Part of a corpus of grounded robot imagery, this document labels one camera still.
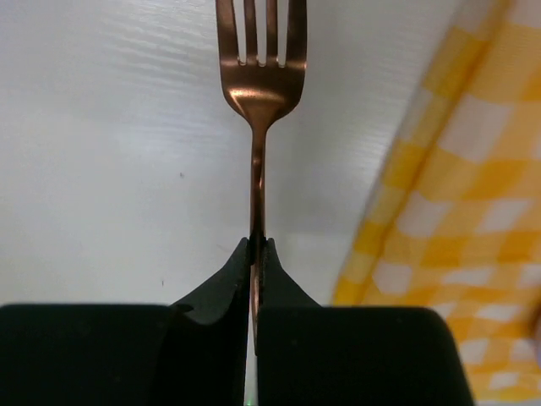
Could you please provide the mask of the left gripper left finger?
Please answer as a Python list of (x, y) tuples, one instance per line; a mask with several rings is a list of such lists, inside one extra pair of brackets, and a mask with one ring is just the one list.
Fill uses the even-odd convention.
[(4, 405), (240, 405), (249, 243), (169, 304), (7, 304)]

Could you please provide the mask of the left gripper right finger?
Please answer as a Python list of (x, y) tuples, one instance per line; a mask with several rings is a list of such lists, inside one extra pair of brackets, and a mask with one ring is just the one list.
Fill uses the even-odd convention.
[(424, 307), (328, 307), (263, 252), (260, 405), (472, 405), (451, 331)]

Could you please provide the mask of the yellow checkered cloth napkin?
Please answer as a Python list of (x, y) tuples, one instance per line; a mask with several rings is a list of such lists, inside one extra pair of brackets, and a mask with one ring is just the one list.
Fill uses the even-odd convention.
[(539, 2), (463, 4), (396, 135), (332, 302), (433, 309), (478, 401), (539, 399)]

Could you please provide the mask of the copper fork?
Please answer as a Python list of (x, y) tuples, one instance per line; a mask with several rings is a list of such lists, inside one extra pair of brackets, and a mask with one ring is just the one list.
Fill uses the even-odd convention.
[(278, 3), (265, 4), (266, 50), (258, 55), (255, 3), (243, 4), (245, 50), (239, 52), (235, 7), (231, 0), (216, 0), (216, 28), (221, 89), (233, 111), (252, 132), (250, 163), (251, 257), (250, 310), (252, 323), (263, 303), (263, 251), (265, 235), (265, 148), (269, 128), (300, 102), (307, 67), (308, 9), (305, 0), (287, 4), (286, 57), (278, 57)]

